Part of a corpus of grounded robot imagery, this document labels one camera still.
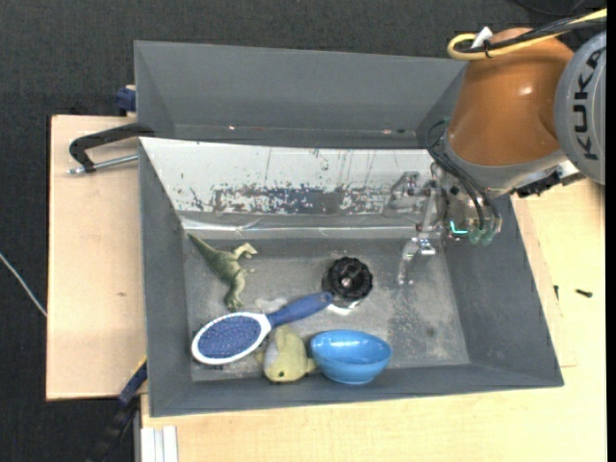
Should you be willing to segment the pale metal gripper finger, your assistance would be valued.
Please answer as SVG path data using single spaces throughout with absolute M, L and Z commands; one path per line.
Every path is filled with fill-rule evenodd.
M 390 190 L 385 215 L 418 215 L 431 195 L 430 183 L 417 171 L 405 171 Z
M 401 251 L 398 265 L 398 284 L 414 284 L 428 259 L 435 255 L 436 248 L 428 237 L 413 237 L 403 246 Z

